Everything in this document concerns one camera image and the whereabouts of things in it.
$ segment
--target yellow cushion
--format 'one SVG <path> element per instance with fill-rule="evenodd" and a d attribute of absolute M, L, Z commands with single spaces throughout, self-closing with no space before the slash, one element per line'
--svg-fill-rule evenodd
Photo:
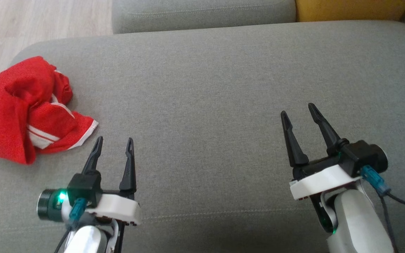
<path fill-rule="evenodd" d="M 405 0 L 296 0 L 298 21 L 400 20 Z"/>

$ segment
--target robotic arm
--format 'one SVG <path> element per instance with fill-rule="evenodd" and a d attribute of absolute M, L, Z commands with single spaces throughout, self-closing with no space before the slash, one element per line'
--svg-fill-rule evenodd
<path fill-rule="evenodd" d="M 101 189 L 96 164 L 102 145 L 100 136 L 82 173 L 75 174 L 66 189 L 46 189 L 40 194 L 39 218 L 66 224 L 66 234 L 55 252 L 66 240 L 66 253 L 121 253 L 125 226 L 141 224 L 140 205 L 134 200 L 137 188 L 133 140 L 129 138 L 127 144 L 119 190 Z"/>
<path fill-rule="evenodd" d="M 302 152 L 285 111 L 281 113 L 285 143 L 294 179 L 290 190 L 295 200 L 310 197 L 331 253 L 392 253 L 392 242 L 362 188 L 364 167 L 378 173 L 387 170 L 382 149 L 365 141 L 341 139 L 314 104 L 310 114 L 320 127 L 328 156 L 309 161 Z"/>

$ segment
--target gray fabric upholstery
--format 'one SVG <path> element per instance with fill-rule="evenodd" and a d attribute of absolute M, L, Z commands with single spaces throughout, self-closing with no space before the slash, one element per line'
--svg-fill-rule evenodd
<path fill-rule="evenodd" d="M 114 0 L 114 33 L 294 22 L 294 0 Z"/>
<path fill-rule="evenodd" d="M 42 42 L 71 81 L 69 105 L 99 126 L 82 147 L 0 159 L 0 252 L 51 252 L 63 224 L 40 221 L 38 195 L 66 186 L 97 136 L 103 189 L 117 189 L 135 143 L 144 224 L 124 252 L 327 251 L 309 200 L 294 201 L 279 114 L 311 159 L 323 157 L 313 102 L 340 136 L 380 145 L 383 174 L 405 198 L 405 25 L 329 21 L 113 35 Z M 379 215 L 381 205 L 367 191 Z M 388 200 L 405 252 L 405 207 Z"/>

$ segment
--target seam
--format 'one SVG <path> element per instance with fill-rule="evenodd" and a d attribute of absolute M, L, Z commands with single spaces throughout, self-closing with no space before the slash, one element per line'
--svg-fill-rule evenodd
<path fill-rule="evenodd" d="M 164 219 L 164 218 L 175 218 L 175 217 L 189 217 L 198 215 L 219 215 L 219 214 L 247 214 L 247 213 L 274 213 L 279 211 L 307 211 L 309 209 L 294 209 L 294 208 L 279 208 L 279 209 L 251 209 L 251 210 L 235 210 L 235 211 L 220 211 L 220 212 L 207 212 L 207 213 L 185 213 L 185 214 L 175 214 L 175 215 L 164 215 L 164 216 L 153 216 L 148 218 L 143 218 L 144 221 L 154 220 L 154 219 Z"/>
<path fill-rule="evenodd" d="M 280 211 L 273 211 L 269 213 L 283 213 Z M 201 217 L 184 217 L 176 219 L 167 219 L 167 220 L 157 220 L 157 221 L 145 221 L 142 224 L 151 224 L 151 223 L 161 223 L 161 222 L 171 222 L 171 221 L 185 221 L 185 220 L 204 220 L 204 219 L 217 219 L 222 217 L 234 217 L 234 216 L 258 216 L 265 215 L 267 213 L 240 213 L 240 214 L 227 214 L 227 215 L 216 215 L 216 216 L 201 216 Z"/>
<path fill-rule="evenodd" d="M 28 230 L 28 231 L 1 231 L 0 234 L 27 234 L 27 233 L 32 233 L 32 232 L 44 232 L 44 231 L 65 231 L 64 226 L 59 227 L 53 227 L 52 229 L 34 229 L 34 230 Z"/>
<path fill-rule="evenodd" d="M 19 230 L 19 229 L 31 229 L 31 228 L 57 228 L 57 227 L 63 227 L 61 226 L 26 226 L 26 227 L 13 227 L 13 228 L 0 228 L 0 231 L 13 231 L 13 230 Z"/>
<path fill-rule="evenodd" d="M 165 11 L 165 12 L 153 12 L 153 13 L 130 13 L 130 15 L 136 16 L 156 16 L 156 15 L 166 15 L 166 14 L 178 14 L 178 13 L 192 13 L 192 12 L 204 12 L 204 11 L 222 11 L 222 10 L 235 10 L 235 9 L 252 9 L 252 8 L 261 8 L 261 7 L 270 7 L 275 5 L 281 5 L 285 1 L 281 1 L 276 4 L 271 5 L 239 5 L 239 6 L 232 6 L 232 7 L 218 7 L 218 8 L 204 8 L 204 9 L 186 9 L 180 11 Z"/>

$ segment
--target green led light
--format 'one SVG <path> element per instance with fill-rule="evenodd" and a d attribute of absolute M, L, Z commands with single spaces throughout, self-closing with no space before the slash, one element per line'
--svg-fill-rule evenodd
<path fill-rule="evenodd" d="M 59 200 L 60 202 L 63 202 L 63 200 L 65 200 L 65 199 L 66 199 L 66 193 L 65 193 L 65 192 L 61 192 L 61 193 L 59 194 L 58 200 Z"/>

